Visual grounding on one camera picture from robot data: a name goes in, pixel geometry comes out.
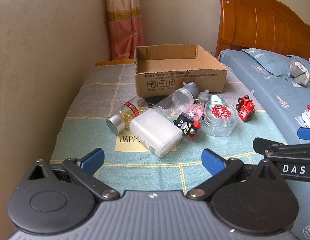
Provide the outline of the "clear round box red label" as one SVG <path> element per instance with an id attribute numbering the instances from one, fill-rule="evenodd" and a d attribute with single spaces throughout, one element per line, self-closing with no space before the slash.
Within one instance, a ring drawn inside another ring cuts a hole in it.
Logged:
<path id="1" fill-rule="evenodd" d="M 210 94 L 204 108 L 203 131 L 213 137 L 228 137 L 236 122 L 235 108 L 221 96 Z"/>

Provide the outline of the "capsule bottle silver cap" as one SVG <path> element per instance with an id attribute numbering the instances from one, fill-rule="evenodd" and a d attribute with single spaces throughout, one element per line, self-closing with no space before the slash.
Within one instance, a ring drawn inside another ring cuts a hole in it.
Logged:
<path id="1" fill-rule="evenodd" d="M 148 110 L 146 100 L 141 96 L 135 96 L 116 109 L 107 118 L 106 124 L 112 133 L 118 135 L 120 132 L 128 129 L 130 122 L 146 110 Z"/>

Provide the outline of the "red wooden toy train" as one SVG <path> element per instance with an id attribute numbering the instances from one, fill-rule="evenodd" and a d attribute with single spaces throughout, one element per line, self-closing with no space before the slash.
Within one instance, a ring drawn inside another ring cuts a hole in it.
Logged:
<path id="1" fill-rule="evenodd" d="M 244 95 L 238 99 L 236 110 L 238 111 L 238 116 L 240 119 L 243 122 L 247 122 L 251 120 L 255 114 L 255 105 L 248 95 Z"/>

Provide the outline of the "white plastic rectangular bottle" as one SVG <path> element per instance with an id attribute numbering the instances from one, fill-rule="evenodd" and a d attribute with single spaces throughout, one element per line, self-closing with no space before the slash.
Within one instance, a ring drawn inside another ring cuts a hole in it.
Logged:
<path id="1" fill-rule="evenodd" d="M 130 122 L 129 129 L 158 158 L 177 146 L 183 136 L 181 129 L 153 109 L 135 117 Z"/>

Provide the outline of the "clear plastic jar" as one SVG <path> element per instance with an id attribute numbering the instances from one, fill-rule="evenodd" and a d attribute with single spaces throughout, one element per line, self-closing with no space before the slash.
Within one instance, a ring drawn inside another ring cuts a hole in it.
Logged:
<path id="1" fill-rule="evenodd" d="M 191 92 L 185 88 L 179 88 L 171 95 L 156 103 L 152 109 L 161 115 L 168 117 L 170 115 L 179 115 L 180 113 L 188 110 L 193 103 L 194 97 Z"/>

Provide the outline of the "grey rubber animal toy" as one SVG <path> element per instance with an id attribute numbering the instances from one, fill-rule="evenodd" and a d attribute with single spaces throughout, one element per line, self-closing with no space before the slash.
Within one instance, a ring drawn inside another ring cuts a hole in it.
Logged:
<path id="1" fill-rule="evenodd" d="M 183 88 L 187 89 L 193 96 L 194 99 L 197 99 L 200 93 L 198 86 L 194 82 L 183 83 Z"/>

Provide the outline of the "black oval mirror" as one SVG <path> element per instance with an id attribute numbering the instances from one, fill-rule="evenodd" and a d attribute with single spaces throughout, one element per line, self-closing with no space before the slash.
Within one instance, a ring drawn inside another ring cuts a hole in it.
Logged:
<path id="1" fill-rule="evenodd" d="M 145 101 L 147 102 L 147 105 L 149 108 L 154 107 L 156 104 L 164 100 L 166 96 L 151 96 L 148 98 L 145 98 Z"/>

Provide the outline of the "papers on bed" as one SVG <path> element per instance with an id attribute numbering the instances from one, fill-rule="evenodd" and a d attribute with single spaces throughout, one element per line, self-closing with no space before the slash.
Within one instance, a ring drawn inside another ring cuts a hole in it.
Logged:
<path id="1" fill-rule="evenodd" d="M 307 105 L 307 110 L 300 116 L 296 116 L 295 120 L 301 127 L 310 128 L 310 105 Z"/>

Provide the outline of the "teal patchwork blanket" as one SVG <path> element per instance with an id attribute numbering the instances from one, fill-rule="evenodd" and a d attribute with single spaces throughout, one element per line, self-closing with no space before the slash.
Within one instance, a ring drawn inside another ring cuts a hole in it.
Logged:
<path id="1" fill-rule="evenodd" d="M 105 161 L 96 177 L 117 191 L 187 192 L 210 176 L 201 162 L 203 149 L 256 164 L 261 156 L 253 151 L 255 138 L 284 142 L 275 123 L 257 105 L 253 119 L 237 120 L 230 136 L 211 137 L 200 130 L 194 139 L 184 137 L 170 153 L 158 158 L 130 131 L 114 135 L 106 124 L 107 117 L 134 96 L 132 64 L 94 68 L 66 115 L 50 162 L 59 164 L 66 158 L 80 158 L 100 147 Z"/>

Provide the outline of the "blue floral bedsheet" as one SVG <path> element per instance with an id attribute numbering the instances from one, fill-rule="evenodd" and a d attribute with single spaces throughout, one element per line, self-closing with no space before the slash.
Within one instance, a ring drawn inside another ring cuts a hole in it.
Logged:
<path id="1" fill-rule="evenodd" d="M 297 130 L 301 126 L 295 120 L 310 105 L 310 83 L 301 86 L 289 76 L 274 77 L 244 51 L 224 50 L 218 59 L 251 91 L 287 145 L 310 144 L 309 140 L 298 138 Z M 299 213 L 291 233 L 297 239 L 310 239 L 310 180 L 286 181 L 299 202 Z"/>

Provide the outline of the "pink trinket clear case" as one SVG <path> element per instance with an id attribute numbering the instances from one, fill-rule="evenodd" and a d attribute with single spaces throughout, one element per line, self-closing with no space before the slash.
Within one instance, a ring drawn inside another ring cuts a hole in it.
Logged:
<path id="1" fill-rule="evenodd" d="M 192 106 L 186 111 L 189 119 L 194 121 L 200 121 L 204 113 L 204 104 L 201 100 L 196 99 Z"/>

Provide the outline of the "grey plush toy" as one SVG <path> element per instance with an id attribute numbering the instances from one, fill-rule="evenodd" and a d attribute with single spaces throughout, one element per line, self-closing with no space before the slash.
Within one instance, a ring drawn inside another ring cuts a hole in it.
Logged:
<path id="1" fill-rule="evenodd" d="M 299 61 L 292 61 L 289 66 L 290 76 L 293 77 L 295 83 L 301 86 L 307 86 L 310 82 L 309 71 Z"/>

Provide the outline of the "blue floral pillow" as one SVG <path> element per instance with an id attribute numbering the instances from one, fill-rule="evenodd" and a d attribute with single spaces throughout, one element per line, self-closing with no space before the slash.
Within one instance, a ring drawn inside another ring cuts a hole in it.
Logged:
<path id="1" fill-rule="evenodd" d="M 260 65 L 271 73 L 274 77 L 287 77 L 290 74 L 289 66 L 296 61 L 300 62 L 308 71 L 310 75 L 310 63 L 297 55 L 284 56 L 272 51 L 258 49 L 258 48 L 248 48 L 242 49 L 250 57 L 255 59 Z"/>

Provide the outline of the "brown cardboard box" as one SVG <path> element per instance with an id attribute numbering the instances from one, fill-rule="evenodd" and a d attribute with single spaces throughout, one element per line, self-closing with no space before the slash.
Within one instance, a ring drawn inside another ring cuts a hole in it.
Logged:
<path id="1" fill-rule="evenodd" d="M 162 44 L 135 48 L 135 89 L 143 98 L 170 95 L 183 83 L 222 92 L 227 69 L 199 45 Z"/>

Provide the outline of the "orange wooden headboard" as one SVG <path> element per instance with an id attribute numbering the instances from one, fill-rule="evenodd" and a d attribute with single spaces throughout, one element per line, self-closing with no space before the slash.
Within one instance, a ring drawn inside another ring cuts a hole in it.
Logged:
<path id="1" fill-rule="evenodd" d="M 277 0 L 220 0 L 216 55 L 222 50 L 259 48 L 310 57 L 310 25 Z"/>

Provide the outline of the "pink curtain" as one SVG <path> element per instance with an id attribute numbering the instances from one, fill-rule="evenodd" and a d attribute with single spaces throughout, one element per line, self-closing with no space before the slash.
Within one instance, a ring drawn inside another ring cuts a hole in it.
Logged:
<path id="1" fill-rule="evenodd" d="M 135 48 L 144 45 L 139 0 L 106 0 L 111 58 L 132 59 Z"/>

